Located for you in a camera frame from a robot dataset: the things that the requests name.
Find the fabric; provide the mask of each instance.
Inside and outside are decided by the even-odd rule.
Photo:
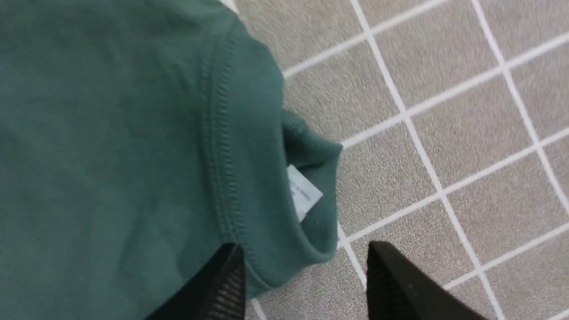
[[[228,242],[249,298],[333,257],[341,146],[217,0],[6,0],[0,39],[0,318],[141,319]]]

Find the white grout line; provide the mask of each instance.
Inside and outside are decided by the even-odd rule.
[[[468,281],[468,280],[470,280],[470,279],[476,277],[477,275],[478,275],[478,272],[476,272],[476,271],[474,271],[474,270],[473,270],[473,271],[470,271],[469,273],[464,274],[464,275],[462,275],[462,276],[460,276],[460,277],[458,277],[458,278],[452,280],[451,282],[445,284],[445,285],[443,286],[443,289],[444,289],[444,290],[450,290],[450,289],[452,289],[452,288],[454,288],[454,287],[460,285],[461,283],[466,282],[466,281]]]
[[[351,47],[354,47],[355,45],[362,43],[365,41],[365,35],[364,34],[359,34],[356,35],[342,43],[339,43],[335,46],[333,46],[330,49],[324,50],[323,52],[308,58],[307,60],[293,66],[290,67],[286,70],[283,71],[283,76],[284,78],[289,78],[291,76],[296,75],[297,73],[299,73],[300,71],[303,71],[305,69],[308,69],[309,67],[312,67],[315,64],[318,64],[326,59],[328,59],[329,57],[336,55],[342,51],[345,51],[347,49],[350,49]]]
[[[555,142],[555,141],[557,141],[557,140],[559,140],[559,139],[562,139],[562,138],[564,138],[564,137],[566,137],[566,136],[569,136],[569,127],[565,128],[565,129],[563,129],[563,130],[561,130],[561,131],[559,131],[559,132],[557,132],[557,133],[554,133],[553,135],[551,135],[551,136],[549,136],[549,137],[547,137],[547,138],[544,138],[544,139],[541,141],[541,146],[542,146],[542,147],[545,147],[545,146],[547,146],[548,144],[551,144],[551,143],[553,143],[553,142]]]
[[[557,36],[556,38],[553,38],[547,41],[546,43],[543,43],[541,46],[530,49],[528,52],[509,60],[508,62],[506,62],[506,66],[508,69],[515,68],[518,65],[528,62],[531,59],[537,58],[557,47],[566,44],[567,42],[569,42],[569,32]]]
[[[446,195],[442,197],[442,201],[443,201],[443,205],[444,205],[445,209],[448,212],[448,217],[451,219],[451,223],[455,227],[456,233],[459,236],[460,242],[462,243],[462,245],[464,246],[464,249],[466,250],[468,256],[470,257],[470,260],[472,261],[472,264],[474,265],[475,272],[480,277],[480,281],[482,282],[482,287],[484,287],[484,291],[486,291],[486,294],[488,295],[488,298],[490,299],[490,304],[494,308],[494,311],[496,312],[496,316],[500,320],[505,319],[504,313],[502,312],[502,307],[500,307],[500,304],[498,303],[498,299],[496,298],[496,295],[494,294],[494,290],[492,290],[492,287],[490,286],[490,281],[488,281],[486,274],[484,274],[484,271],[482,270],[482,266],[480,265],[480,260],[478,259],[478,257],[476,256],[476,253],[474,252],[474,249],[470,245],[470,242],[468,241],[466,233],[464,232],[464,230],[460,226],[458,218],[456,217],[455,212],[452,209],[452,206],[451,206],[450,202],[448,201],[448,198]]]
[[[527,113],[527,109],[526,109],[525,104],[523,103],[523,99],[520,96],[518,89],[516,88],[516,84],[514,83],[514,79],[512,78],[512,74],[510,73],[510,70],[506,66],[506,61],[504,60],[504,56],[502,55],[502,52],[500,51],[500,48],[498,47],[498,43],[496,42],[496,38],[494,38],[494,35],[492,34],[492,30],[490,30],[490,26],[488,25],[488,21],[486,21],[486,17],[484,16],[484,12],[482,10],[482,7],[480,6],[480,3],[478,2],[478,0],[472,0],[472,4],[474,5],[474,8],[476,10],[476,14],[478,15],[478,18],[480,20],[480,25],[482,26],[482,30],[484,30],[484,35],[486,36],[488,43],[490,44],[490,48],[494,52],[494,56],[496,57],[496,59],[498,60],[498,62],[500,64],[500,68],[502,69],[502,74],[504,75],[504,78],[506,79],[506,83],[508,85],[510,93],[512,94],[512,97],[514,98],[514,102],[516,103],[516,106],[519,110],[520,115],[522,116],[523,123],[526,126],[526,130],[529,133],[531,140],[533,141],[534,145],[537,147],[537,154],[539,156],[539,159],[541,160],[541,164],[543,166],[543,169],[545,170],[545,173],[547,174],[547,178],[549,179],[549,182],[553,186],[553,189],[555,190],[555,193],[557,194],[559,201],[561,201],[561,205],[565,209],[565,212],[569,215],[569,200],[567,200],[567,197],[563,193],[563,190],[561,189],[561,186],[559,185],[559,182],[557,181],[557,178],[555,177],[555,174],[553,173],[553,169],[551,168],[551,164],[549,163],[549,160],[547,159],[547,156],[545,155],[543,148],[539,145],[539,138],[537,136],[537,133],[535,132],[533,124],[531,123],[531,118],[530,118],[529,114]]]
[[[339,242],[343,244],[344,249],[348,254],[348,258],[350,259],[350,262],[352,263],[354,269],[356,270],[358,278],[360,278],[361,284],[364,286],[364,288],[366,288],[368,278],[365,276],[364,270],[361,268],[360,263],[357,261],[357,257],[354,254],[354,251],[352,250],[350,242],[347,241],[346,234],[344,233],[344,230],[342,230],[342,226],[340,225],[340,223],[338,223],[338,238],[340,239]]]
[[[364,33],[366,34],[366,36],[368,38],[368,42],[369,42],[370,46],[372,47],[372,51],[373,51],[374,56],[376,58],[377,64],[380,68],[382,76],[384,77],[384,80],[385,80],[385,83],[389,89],[389,92],[391,93],[393,100],[395,101],[395,105],[397,106],[397,109],[399,109],[399,112],[401,114],[403,114],[403,120],[407,126],[407,129],[409,130],[409,133],[411,135],[411,138],[413,140],[415,148],[417,149],[417,152],[419,153],[421,161],[423,162],[425,168],[427,169],[427,172],[428,172],[428,174],[429,174],[429,176],[433,182],[433,185],[435,186],[435,188],[437,190],[437,193],[441,194],[440,198],[443,202],[443,206],[444,206],[445,210],[447,211],[448,217],[450,218],[451,223],[452,223],[453,227],[455,228],[456,233],[458,234],[460,242],[462,243],[465,250],[467,251],[469,258],[472,261],[472,264],[474,265],[475,270],[477,271],[477,273],[480,277],[480,280],[482,281],[482,285],[484,287],[484,290],[486,291],[488,298],[490,299],[490,302],[491,302],[492,306],[494,307],[496,314],[498,315],[498,319],[502,320],[502,319],[504,319],[504,315],[502,313],[502,309],[500,308],[500,306],[498,304],[498,300],[496,299],[496,296],[494,295],[494,292],[493,292],[492,288],[490,287],[490,283],[489,283],[488,279],[486,278],[486,275],[484,274],[484,272],[481,271],[480,260],[478,259],[478,257],[476,256],[476,254],[474,252],[474,249],[470,245],[470,242],[468,241],[466,233],[464,233],[464,230],[460,226],[458,218],[456,217],[454,210],[452,209],[452,206],[447,199],[447,196],[443,194],[442,184],[436,175],[435,169],[433,168],[431,161],[429,160],[429,158],[427,156],[427,152],[425,151],[423,144],[421,143],[421,141],[419,139],[419,135],[417,134],[417,131],[415,130],[415,126],[411,122],[411,118],[409,117],[409,114],[406,113],[405,104],[403,103],[403,100],[401,99],[401,95],[397,91],[397,88],[395,87],[395,84],[393,83],[393,79],[391,78],[389,71],[387,70],[387,66],[385,65],[385,61],[383,60],[383,57],[381,56],[379,48],[377,47],[377,43],[375,41],[375,38],[373,37],[372,33],[369,30],[369,25],[365,19],[365,16],[364,16],[364,13],[361,9],[361,6],[358,3],[358,0],[351,0],[351,3],[352,3],[352,6],[354,8],[354,11],[356,12],[358,20],[360,21],[360,25],[362,26],[362,29],[364,29]]]
[[[259,320],[267,320],[267,316],[263,312],[263,309],[261,309],[261,304],[259,303],[259,300],[251,299],[251,304],[253,305],[253,309],[255,309],[255,312],[259,316]]]
[[[554,315],[553,317],[549,318],[549,320],[562,320],[569,317],[569,309]]]
[[[569,230],[569,223],[566,223],[560,227],[557,227],[549,232],[547,232],[546,234],[535,238],[534,240],[522,245],[521,247],[518,247],[488,263],[486,263],[485,265],[482,266],[482,270],[483,271],[487,271],[490,268],[494,268],[495,266],[502,264],[510,259],[512,259],[513,257],[516,257],[528,250],[531,250],[535,247],[537,247],[538,245],[544,243],[547,240],[553,239],[557,236],[559,236],[561,233],[566,232]],[[443,287],[445,288],[445,290],[448,290],[450,288],[453,288],[454,286],[460,285],[463,282],[466,282],[468,280],[470,280],[471,278],[473,278],[474,276],[476,276],[476,272],[475,271],[471,271],[463,276],[460,276],[454,280],[452,280],[451,282],[445,284]]]
[[[569,128],[565,128],[565,129],[543,139],[539,145],[544,147],[548,144],[551,144],[551,143],[553,143],[559,139],[562,139],[564,137],[567,137],[567,136],[569,136]],[[407,214],[409,214],[409,213],[411,213],[417,209],[420,209],[420,208],[428,205],[431,202],[434,202],[434,201],[440,199],[440,197],[443,194],[444,195],[451,194],[451,193],[457,191],[458,189],[461,189],[461,188],[463,188],[463,187],[465,187],[465,186],[467,186],[467,185],[469,185],[469,184],[471,184],[471,183],[473,183],[473,182],[475,182],[475,181],[477,181],[477,180],[479,180],[479,179],[481,179],[487,175],[492,174],[493,172],[496,172],[497,170],[499,170],[499,169],[501,169],[501,168],[503,168],[503,167],[505,167],[511,163],[514,163],[514,162],[522,159],[523,157],[534,152],[535,150],[536,150],[536,146],[532,145],[532,146],[529,146],[529,147],[527,147],[527,148],[525,148],[525,149],[523,149],[517,153],[514,153],[514,154],[508,156],[507,158],[500,160],[500,161],[494,163],[493,165],[491,165],[487,168],[484,168],[484,169],[480,170],[479,172],[477,172],[477,173],[475,173],[469,177],[466,177],[463,180],[456,182],[455,184],[452,184],[452,185],[446,187],[443,190],[443,192],[441,192],[441,193],[437,192],[434,195],[428,196],[428,197],[426,197],[426,198],[424,198],[418,202],[413,203],[412,205],[410,205],[408,207],[405,207],[405,208],[397,211],[396,213],[394,213],[392,215],[389,215],[386,218],[383,218],[382,220],[379,220],[379,221],[367,226],[366,228],[364,228],[362,230],[357,231],[356,233],[348,236],[347,239],[349,242],[353,242],[353,241],[355,241],[355,240],[357,240],[363,236],[366,236],[366,235],[374,232],[375,230],[377,230],[377,229],[379,229],[379,228],[381,228],[381,227],[383,227],[383,226],[385,226],[385,225],[387,225],[387,224],[389,224],[389,223],[391,223],[391,222],[393,222],[393,221],[395,221],[395,220],[397,220],[397,219],[399,219],[399,218],[401,218],[401,217],[403,217],[403,216],[405,216],[405,215],[407,215]]]
[[[493,267],[499,265],[500,263],[508,261],[511,258],[519,255],[520,253],[524,253],[524,252],[528,251],[529,249],[532,249],[532,248],[536,247],[537,245],[544,243],[547,240],[550,240],[552,238],[557,237],[558,235],[560,235],[563,232],[566,232],[567,230],[569,230],[569,223],[566,223],[566,224],[562,225],[561,227],[557,227],[557,228],[549,231],[548,233],[544,234],[543,236],[537,237],[534,240],[522,245],[521,247],[514,249],[514,250],[506,253],[505,255],[500,256],[500,257],[488,262],[487,264],[484,265],[483,269],[488,270],[490,268],[493,268]]]
[[[442,5],[445,2],[448,2],[449,0],[430,0],[424,3],[421,3],[420,5],[413,7],[403,13],[400,13],[396,16],[394,16],[393,18],[386,20],[378,25],[376,25],[375,27],[372,27],[370,29],[372,34],[378,34],[381,32],[384,32],[385,30],[388,30],[390,28],[393,28],[394,26],[403,23],[407,20],[411,20],[415,17],[417,17],[418,15],[421,15],[433,8],[436,8],[440,5]]]
[[[380,221],[378,221],[378,222],[376,222],[376,223],[374,223],[374,224],[372,224],[372,225],[370,225],[370,226],[368,226],[362,230],[359,230],[358,232],[350,235],[347,239],[349,242],[356,241],[357,239],[359,239],[363,236],[366,236],[366,235],[374,232],[375,230],[378,230],[379,228],[381,228],[387,224],[390,224],[393,221],[395,221],[395,220],[397,220],[397,219],[399,219],[399,218],[401,218],[401,217],[403,217],[403,216],[405,216],[405,215],[407,215],[407,214],[409,214],[409,213],[411,213],[417,209],[420,209],[420,208],[428,205],[431,202],[438,200],[439,198],[440,198],[439,194],[428,196],[419,202],[415,202],[412,205],[410,205],[406,208],[403,208],[403,209],[397,211],[396,213],[394,213],[394,214],[392,214],[392,215],[390,215],[384,219],[381,219]]]
[[[390,28],[392,28],[392,27],[394,27],[394,26],[396,26],[402,22],[405,22],[409,19],[413,19],[414,17],[416,17],[422,13],[425,13],[425,12],[427,12],[427,11],[429,11],[429,10],[431,10],[431,9],[433,9],[433,8],[439,6],[442,3],[447,2],[447,1],[449,1],[449,0],[430,0],[430,1],[427,1],[425,3],[422,3],[416,7],[413,7],[413,8],[411,8],[411,9],[409,9],[403,13],[400,13],[400,14],[394,16],[393,18],[391,18],[387,21],[379,23],[378,25],[373,27],[370,30],[370,32],[372,34],[377,34],[377,33],[383,32],[385,30],[388,30],[388,29],[390,29]],[[309,67],[312,67],[313,65],[316,65],[316,64],[328,59],[329,57],[331,57],[333,55],[336,55],[336,54],[338,54],[344,50],[347,50],[347,49],[350,49],[351,47],[354,47],[355,45],[357,45],[359,43],[364,42],[366,40],[366,38],[367,38],[367,35],[365,34],[365,32],[362,34],[356,35],[356,36],[354,36],[354,37],[352,37],[352,38],[350,38],[344,42],[341,42],[341,43],[333,46],[332,48],[324,50],[323,52],[321,52],[321,53],[319,53],[319,54],[317,54],[311,58],[308,58],[305,61],[302,61],[301,63],[299,63],[293,67],[286,69],[285,71],[283,71],[283,76],[285,79],[288,77],[294,76],[295,74],[299,73],[300,71],[303,71]]]
[[[525,52],[524,54],[521,54],[517,57],[512,58],[512,60],[508,61],[506,63],[506,66],[508,68],[514,68],[522,63],[528,62],[529,60],[536,58],[537,56],[544,54],[546,52],[549,52],[565,43],[569,43],[569,32],[567,34],[558,36],[554,39],[551,39],[549,41],[546,41],[542,44],[540,44],[537,47],[534,47],[532,49],[529,49],[527,52]],[[351,147],[357,143],[362,142],[363,140],[366,140],[369,137],[372,137],[376,134],[378,134],[379,132],[382,132],[400,122],[402,122],[404,120],[404,118],[408,115],[409,117],[412,117],[416,114],[419,114],[421,112],[424,112],[425,110],[436,106],[440,103],[443,103],[479,84],[482,84],[490,79],[492,79],[493,77],[499,75],[502,73],[502,68],[501,67],[496,67],[496,68],[492,68],[486,72],[483,72],[463,83],[460,83],[434,97],[431,97],[423,102],[420,102],[419,104],[416,104],[415,106],[409,108],[406,113],[404,114],[398,114],[392,118],[387,119],[386,121],[377,124],[369,129],[363,130],[362,132],[357,133],[355,136],[348,138],[346,140],[344,140],[344,142],[342,142],[342,145],[344,145],[345,148]]]

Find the floor tile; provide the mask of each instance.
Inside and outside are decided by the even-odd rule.
[[[404,124],[344,150],[337,180],[346,235],[435,193]]]
[[[346,251],[259,298],[267,320],[367,320],[365,289]]]
[[[352,242],[365,269],[370,241],[389,241],[440,285],[472,271],[470,259],[441,202],[428,204]]]
[[[569,221],[537,154],[473,182],[448,200],[481,263]]]
[[[360,6],[370,27],[393,18],[427,0],[360,0]]]
[[[250,32],[290,68],[362,32],[346,0],[236,0]]]
[[[506,319],[548,319],[569,308],[569,232],[486,272]]]
[[[398,113],[367,43],[287,79],[285,107],[339,141]]]
[[[569,31],[567,0],[481,0],[480,4],[506,59]]]
[[[428,109],[412,120],[443,186],[531,145],[502,77]]]
[[[569,126],[569,44],[512,70],[535,131],[548,137]]]
[[[253,309],[251,302],[247,302],[245,306],[245,320],[260,320],[257,312],[255,312],[255,309]]]
[[[408,108],[497,64],[466,0],[450,1],[382,32],[377,44]]]
[[[484,318],[497,319],[496,312],[478,276],[450,289],[449,292]]]
[[[544,151],[563,193],[569,196],[569,137],[546,146]]]

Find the care label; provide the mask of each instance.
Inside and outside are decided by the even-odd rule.
[[[322,198],[323,194],[293,165],[289,165],[286,171],[288,173],[290,193],[292,195],[292,201],[294,202],[294,208],[296,209],[296,216],[298,217],[298,221],[302,221],[308,211]]]

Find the tiled floor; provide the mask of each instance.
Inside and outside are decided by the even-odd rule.
[[[236,5],[286,107],[346,147],[335,259],[248,319],[366,319],[370,240],[488,318],[569,318],[568,0]]]

